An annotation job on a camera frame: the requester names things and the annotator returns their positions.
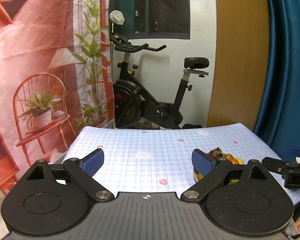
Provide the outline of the dark purple passion fruit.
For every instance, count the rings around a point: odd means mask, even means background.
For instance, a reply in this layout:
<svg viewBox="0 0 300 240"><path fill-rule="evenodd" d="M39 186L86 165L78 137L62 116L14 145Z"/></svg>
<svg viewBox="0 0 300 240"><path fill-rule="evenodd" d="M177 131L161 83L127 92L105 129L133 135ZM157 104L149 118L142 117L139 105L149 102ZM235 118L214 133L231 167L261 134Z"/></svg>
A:
<svg viewBox="0 0 300 240"><path fill-rule="evenodd" d="M223 157L223 153L222 150L220 148L215 148L213 150L211 150L208 155L213 158L213 159L218 159L218 158L222 158Z"/></svg>

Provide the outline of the beige round plate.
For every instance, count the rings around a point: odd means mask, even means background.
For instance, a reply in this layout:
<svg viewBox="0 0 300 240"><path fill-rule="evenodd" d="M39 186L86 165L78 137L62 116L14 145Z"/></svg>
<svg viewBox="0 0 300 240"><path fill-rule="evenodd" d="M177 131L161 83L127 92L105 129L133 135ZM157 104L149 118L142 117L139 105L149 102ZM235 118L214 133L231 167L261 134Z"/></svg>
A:
<svg viewBox="0 0 300 240"><path fill-rule="evenodd" d="M198 180L198 172L195 168L193 169L193 176L194 176L195 181L198 182L199 181Z"/></svg>

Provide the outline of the orange tangerine back left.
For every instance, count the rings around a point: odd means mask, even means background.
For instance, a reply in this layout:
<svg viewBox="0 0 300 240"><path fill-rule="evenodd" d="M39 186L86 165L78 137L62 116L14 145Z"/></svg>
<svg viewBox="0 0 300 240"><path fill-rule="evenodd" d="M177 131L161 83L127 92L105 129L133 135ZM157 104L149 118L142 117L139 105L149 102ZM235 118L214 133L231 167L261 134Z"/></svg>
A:
<svg viewBox="0 0 300 240"><path fill-rule="evenodd" d="M223 157L228 160L232 160L234 158L231 154L224 154Z"/></svg>

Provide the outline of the orange tangerine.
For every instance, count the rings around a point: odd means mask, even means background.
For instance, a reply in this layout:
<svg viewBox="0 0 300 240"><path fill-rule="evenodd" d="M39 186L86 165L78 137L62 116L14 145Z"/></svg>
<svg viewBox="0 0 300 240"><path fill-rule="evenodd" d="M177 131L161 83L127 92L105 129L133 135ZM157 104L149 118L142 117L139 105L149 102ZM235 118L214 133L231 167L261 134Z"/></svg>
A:
<svg viewBox="0 0 300 240"><path fill-rule="evenodd" d="M239 164L239 161L238 161L236 158L231 159L231 162L232 162L233 164Z"/></svg>
<svg viewBox="0 0 300 240"><path fill-rule="evenodd" d="M224 154L223 157L228 160L232 160L234 158L231 154Z"/></svg>

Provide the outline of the orange tangerine back right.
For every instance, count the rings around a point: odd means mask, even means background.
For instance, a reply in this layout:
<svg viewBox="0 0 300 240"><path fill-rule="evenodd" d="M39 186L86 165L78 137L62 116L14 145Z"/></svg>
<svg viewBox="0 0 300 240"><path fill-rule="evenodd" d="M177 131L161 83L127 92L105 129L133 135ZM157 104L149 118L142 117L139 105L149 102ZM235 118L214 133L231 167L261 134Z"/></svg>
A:
<svg viewBox="0 0 300 240"><path fill-rule="evenodd" d="M236 158L231 159L231 162L232 162L233 164L239 164L239 161L238 161Z"/></svg>

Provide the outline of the yellow lemon centre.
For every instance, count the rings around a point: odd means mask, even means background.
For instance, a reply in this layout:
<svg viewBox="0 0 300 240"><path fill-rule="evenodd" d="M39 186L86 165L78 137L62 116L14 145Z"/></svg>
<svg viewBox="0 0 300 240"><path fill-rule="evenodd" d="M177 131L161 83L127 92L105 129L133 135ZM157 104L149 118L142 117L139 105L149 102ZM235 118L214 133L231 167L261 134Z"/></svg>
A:
<svg viewBox="0 0 300 240"><path fill-rule="evenodd" d="M239 164L244 165L244 161L241 158L237 158L236 160L238 161Z"/></svg>

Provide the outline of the blue plaid tablecloth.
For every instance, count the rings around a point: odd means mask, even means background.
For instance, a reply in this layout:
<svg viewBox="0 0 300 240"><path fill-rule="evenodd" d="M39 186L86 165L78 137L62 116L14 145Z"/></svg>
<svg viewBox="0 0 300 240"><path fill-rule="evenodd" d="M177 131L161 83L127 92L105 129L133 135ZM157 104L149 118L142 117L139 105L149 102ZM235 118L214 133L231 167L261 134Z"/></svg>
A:
<svg viewBox="0 0 300 240"><path fill-rule="evenodd" d="M245 163L279 156L257 135L237 123L200 129L106 129L87 126L71 144L65 159L82 159L97 148L104 164L93 178L118 192L183 193L196 181L191 160L196 148L214 148Z"/></svg>

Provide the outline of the teal curtain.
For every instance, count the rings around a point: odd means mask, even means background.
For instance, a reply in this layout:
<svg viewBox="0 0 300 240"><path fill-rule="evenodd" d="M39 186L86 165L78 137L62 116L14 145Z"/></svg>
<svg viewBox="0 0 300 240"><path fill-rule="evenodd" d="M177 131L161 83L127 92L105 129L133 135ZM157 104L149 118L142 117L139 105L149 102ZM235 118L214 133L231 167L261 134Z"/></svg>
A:
<svg viewBox="0 0 300 240"><path fill-rule="evenodd" d="M268 71L254 133L281 159L300 150L300 0L268 0Z"/></svg>

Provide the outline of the black exercise bike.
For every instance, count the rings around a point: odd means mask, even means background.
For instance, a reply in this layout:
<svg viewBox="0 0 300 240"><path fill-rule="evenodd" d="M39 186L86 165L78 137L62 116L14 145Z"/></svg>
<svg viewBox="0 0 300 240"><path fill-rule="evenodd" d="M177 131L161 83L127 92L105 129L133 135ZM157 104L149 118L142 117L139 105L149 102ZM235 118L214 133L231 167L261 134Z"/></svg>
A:
<svg viewBox="0 0 300 240"><path fill-rule="evenodd" d="M180 109L185 93L192 90L190 77L208 76L209 60L183 56L173 60L165 44L133 43L117 33L111 33L110 40L114 51L123 54L113 84L115 126L134 128L147 120L166 129L197 128L198 124L184 121Z"/></svg>

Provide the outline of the printed room backdrop cloth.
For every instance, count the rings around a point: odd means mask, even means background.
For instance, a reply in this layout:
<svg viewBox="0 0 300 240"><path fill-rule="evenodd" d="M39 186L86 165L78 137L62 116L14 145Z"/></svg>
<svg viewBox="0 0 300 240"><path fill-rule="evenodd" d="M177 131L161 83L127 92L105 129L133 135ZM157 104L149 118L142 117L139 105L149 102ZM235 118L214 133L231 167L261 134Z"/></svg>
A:
<svg viewBox="0 0 300 240"><path fill-rule="evenodd" d="M0 191L114 120L109 0L0 0Z"/></svg>

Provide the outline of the wooden door panel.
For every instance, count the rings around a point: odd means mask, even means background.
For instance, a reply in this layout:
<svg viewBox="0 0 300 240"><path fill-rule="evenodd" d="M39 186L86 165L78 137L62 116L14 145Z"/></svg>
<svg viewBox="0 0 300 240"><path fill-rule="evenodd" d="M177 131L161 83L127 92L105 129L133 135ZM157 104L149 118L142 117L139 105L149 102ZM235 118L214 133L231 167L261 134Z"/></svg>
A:
<svg viewBox="0 0 300 240"><path fill-rule="evenodd" d="M207 126L254 129L269 56L267 0L216 0L217 38Z"/></svg>

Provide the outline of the white cloth on bike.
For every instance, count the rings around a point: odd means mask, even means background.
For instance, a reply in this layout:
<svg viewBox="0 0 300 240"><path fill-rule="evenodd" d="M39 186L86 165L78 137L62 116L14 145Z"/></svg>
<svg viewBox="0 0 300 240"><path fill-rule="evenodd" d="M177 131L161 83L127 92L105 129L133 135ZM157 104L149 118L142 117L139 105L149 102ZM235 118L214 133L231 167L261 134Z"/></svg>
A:
<svg viewBox="0 0 300 240"><path fill-rule="evenodd" d="M109 18L110 18L111 22L113 22L114 24L124 25L125 17L123 15L123 13L119 10L113 10L109 14Z"/></svg>

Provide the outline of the dark window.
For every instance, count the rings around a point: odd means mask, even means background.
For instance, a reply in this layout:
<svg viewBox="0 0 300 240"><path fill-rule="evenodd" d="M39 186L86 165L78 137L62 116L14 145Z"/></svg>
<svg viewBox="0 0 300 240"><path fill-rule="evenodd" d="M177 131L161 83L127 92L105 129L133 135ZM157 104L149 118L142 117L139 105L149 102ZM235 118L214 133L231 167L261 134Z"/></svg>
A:
<svg viewBox="0 0 300 240"><path fill-rule="evenodd" d="M190 0L110 0L125 18L114 31L128 39L190 38Z"/></svg>

